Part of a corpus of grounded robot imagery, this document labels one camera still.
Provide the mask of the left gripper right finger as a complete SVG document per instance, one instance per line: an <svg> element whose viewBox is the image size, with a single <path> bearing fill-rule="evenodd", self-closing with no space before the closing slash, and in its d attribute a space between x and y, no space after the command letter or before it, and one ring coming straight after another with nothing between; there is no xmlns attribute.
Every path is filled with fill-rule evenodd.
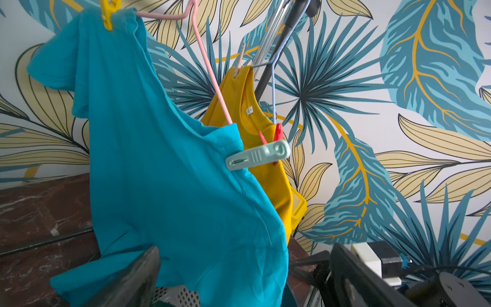
<svg viewBox="0 0 491 307"><path fill-rule="evenodd" d="M354 286L367 306L414 306L341 244L335 244L332 249L331 272L340 306L353 305L346 287L347 281Z"/></svg>

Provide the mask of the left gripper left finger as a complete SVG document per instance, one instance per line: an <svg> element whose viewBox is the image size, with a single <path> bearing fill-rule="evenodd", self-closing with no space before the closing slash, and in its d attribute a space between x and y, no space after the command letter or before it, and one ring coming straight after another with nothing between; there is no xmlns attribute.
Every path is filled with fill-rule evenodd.
<svg viewBox="0 0 491 307"><path fill-rule="evenodd" d="M85 306L151 306L161 257L157 246L149 247Z"/></svg>

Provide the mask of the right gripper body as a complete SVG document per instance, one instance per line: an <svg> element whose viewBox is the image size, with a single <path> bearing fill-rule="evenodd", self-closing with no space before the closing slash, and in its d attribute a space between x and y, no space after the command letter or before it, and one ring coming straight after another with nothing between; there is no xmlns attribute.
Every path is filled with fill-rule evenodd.
<svg viewBox="0 0 491 307"><path fill-rule="evenodd" d="M330 286L331 253L321 251L307 258L290 262L289 273L311 286L311 293L315 291L320 295L323 306L334 306L334 295Z"/></svg>

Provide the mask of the turquoise printed t-shirt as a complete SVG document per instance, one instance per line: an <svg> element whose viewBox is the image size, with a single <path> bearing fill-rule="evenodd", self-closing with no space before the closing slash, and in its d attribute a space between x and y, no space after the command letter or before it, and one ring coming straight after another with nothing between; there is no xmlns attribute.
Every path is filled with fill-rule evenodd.
<svg viewBox="0 0 491 307"><path fill-rule="evenodd" d="M207 127L162 86L133 9L79 13L28 65L74 93L90 125L90 207L100 259L51 279L82 306L150 246L158 287L185 285L202 306L279 306L288 276L285 227L257 179L230 171L243 151L235 124Z"/></svg>

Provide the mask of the mint white clothespin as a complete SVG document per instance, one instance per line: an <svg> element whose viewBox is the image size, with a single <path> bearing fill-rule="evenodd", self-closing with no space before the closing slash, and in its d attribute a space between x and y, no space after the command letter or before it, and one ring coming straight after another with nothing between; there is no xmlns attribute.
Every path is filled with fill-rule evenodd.
<svg viewBox="0 0 491 307"><path fill-rule="evenodd" d="M290 154L291 150L287 141L274 141L227 157L226 167L230 171L254 168L287 159Z"/></svg>

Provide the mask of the pink wire hanger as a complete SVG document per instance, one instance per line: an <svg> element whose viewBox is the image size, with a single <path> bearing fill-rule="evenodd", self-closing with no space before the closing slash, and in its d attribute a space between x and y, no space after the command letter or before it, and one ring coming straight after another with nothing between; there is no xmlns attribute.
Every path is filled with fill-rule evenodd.
<svg viewBox="0 0 491 307"><path fill-rule="evenodd" d="M201 35L199 34L198 23L197 23L198 10L199 10L199 1L192 0L192 1L188 2L186 9L185 9L185 12L182 14L169 15L169 14L155 14L155 13L137 11L136 15L139 17L150 18L150 19L159 19L159 20L183 20L186 17L190 17L191 25L193 27L194 34L196 36L196 41L198 43L198 47L199 47L200 52L202 54L203 61L204 61L204 64L206 66L207 72L210 76L212 86L215 89L216 97L218 99L218 102L221 105L222 113L225 116L227 124L232 125L233 121L232 121L231 116L229 114L229 111L227 109L227 106L226 106L225 100L223 98L223 95L221 93L221 90L220 90L219 84L217 82L216 76L213 72L211 62L208 58L207 51L206 51L205 46L204 46L202 39L201 39Z"/></svg>

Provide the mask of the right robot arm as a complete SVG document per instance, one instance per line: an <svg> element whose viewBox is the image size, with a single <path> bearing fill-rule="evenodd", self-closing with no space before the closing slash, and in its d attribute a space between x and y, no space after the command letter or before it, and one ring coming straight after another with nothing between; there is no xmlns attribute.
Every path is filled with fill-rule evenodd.
<svg viewBox="0 0 491 307"><path fill-rule="evenodd" d="M444 267L417 268L401 257L378 258L343 246L296 260L290 273L320 293L326 306L490 306L471 285Z"/></svg>

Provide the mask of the grey perforated plastic basket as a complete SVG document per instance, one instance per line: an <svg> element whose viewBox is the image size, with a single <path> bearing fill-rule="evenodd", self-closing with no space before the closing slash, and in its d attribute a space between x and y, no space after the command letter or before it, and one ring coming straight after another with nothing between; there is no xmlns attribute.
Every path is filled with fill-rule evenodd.
<svg viewBox="0 0 491 307"><path fill-rule="evenodd" d="M177 307L200 307L197 292L189 291L184 285L177 287L157 287L152 295L151 304L164 302Z"/></svg>

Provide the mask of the pink red clothespin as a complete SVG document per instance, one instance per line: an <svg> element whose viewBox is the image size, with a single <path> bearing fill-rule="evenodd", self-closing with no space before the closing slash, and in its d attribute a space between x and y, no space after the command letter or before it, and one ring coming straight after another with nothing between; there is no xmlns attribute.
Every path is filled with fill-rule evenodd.
<svg viewBox="0 0 491 307"><path fill-rule="evenodd" d="M258 146L283 139L280 134L283 132L283 127L278 128L276 124L272 124L271 122L260 123L258 131L261 132L261 135L256 138ZM268 165L258 166L257 169L263 168L265 171L276 171L279 166L280 162L276 161L269 163Z"/></svg>

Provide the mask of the yellow t-shirt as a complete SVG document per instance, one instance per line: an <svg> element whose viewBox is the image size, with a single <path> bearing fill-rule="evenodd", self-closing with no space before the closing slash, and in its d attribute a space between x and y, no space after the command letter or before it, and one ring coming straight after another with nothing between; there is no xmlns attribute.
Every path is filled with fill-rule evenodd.
<svg viewBox="0 0 491 307"><path fill-rule="evenodd" d="M231 121L237 125L244 148L227 158L226 166L233 171L247 169L257 179L270 199L285 227L286 240L294 228L295 204L299 198L289 183L281 158L290 149L273 124L261 110L254 94L254 71L251 66L231 68L225 75L220 90Z"/></svg>

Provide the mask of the beige pink clothespin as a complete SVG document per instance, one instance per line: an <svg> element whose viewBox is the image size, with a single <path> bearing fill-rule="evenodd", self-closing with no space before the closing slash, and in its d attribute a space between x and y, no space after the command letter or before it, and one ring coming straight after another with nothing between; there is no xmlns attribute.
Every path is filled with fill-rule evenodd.
<svg viewBox="0 0 491 307"><path fill-rule="evenodd" d="M240 50L240 54L239 54L238 60L237 60L237 65L234 68L234 72L233 72L233 77L234 78L236 78L239 75L240 69L243 66L249 65L250 62L251 62L251 60L244 61L244 55L246 53L245 50L246 50L246 43L243 43L242 46L241 46L241 50Z"/></svg>

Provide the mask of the black clothes rack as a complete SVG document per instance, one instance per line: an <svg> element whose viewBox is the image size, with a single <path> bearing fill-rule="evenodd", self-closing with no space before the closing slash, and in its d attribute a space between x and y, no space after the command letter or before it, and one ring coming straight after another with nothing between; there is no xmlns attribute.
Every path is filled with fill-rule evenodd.
<svg viewBox="0 0 491 307"><path fill-rule="evenodd" d="M274 69L276 67L277 62L279 61L280 56L283 53L283 50L292 36L292 33L294 32L294 29L296 29L297 25L299 24L299 21L301 17L305 14L308 17L314 17L320 10L322 1L296 1L293 4L292 9L287 15L286 18L286 23L285 23L285 29L283 30L280 39L277 41L275 50L273 55L271 56L271 59L269 61L265 61L264 63L261 63L258 65L258 67L269 67L268 69L265 70L264 75L269 75L271 76L272 79L274 79ZM54 237L48 237L46 239L38 239L34 240L30 243L24 243L18 247L11 247L11 248L2 248L1 249L1 257L6 257L10 255L14 255L17 253L22 253L24 251L28 251L31 249L36 249L40 248L42 246L58 243L64 240L70 240L74 239L76 237L85 235L85 234L90 234L93 233L93 227L86 227L82 228L70 233L67 233L65 235L58 235Z"/></svg>

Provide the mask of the yellow clothespin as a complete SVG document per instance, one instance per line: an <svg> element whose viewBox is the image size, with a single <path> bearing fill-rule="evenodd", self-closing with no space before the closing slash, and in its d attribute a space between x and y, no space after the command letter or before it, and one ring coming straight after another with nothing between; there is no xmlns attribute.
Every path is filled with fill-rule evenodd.
<svg viewBox="0 0 491 307"><path fill-rule="evenodd" d="M121 9L122 0L100 0L102 20L104 27L108 31L113 30L113 23L111 22L111 16Z"/></svg>

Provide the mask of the right aluminium frame post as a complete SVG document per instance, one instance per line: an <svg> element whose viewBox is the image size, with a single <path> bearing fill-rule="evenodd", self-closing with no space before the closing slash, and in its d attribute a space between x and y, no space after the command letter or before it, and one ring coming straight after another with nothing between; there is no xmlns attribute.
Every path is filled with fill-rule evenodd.
<svg viewBox="0 0 491 307"><path fill-rule="evenodd" d="M267 29L258 46L258 50L253 58L252 65L259 65L267 59L270 49L275 41L276 35L281 28L282 22L288 12L291 1L281 0L273 9L272 18L267 22Z"/></svg>

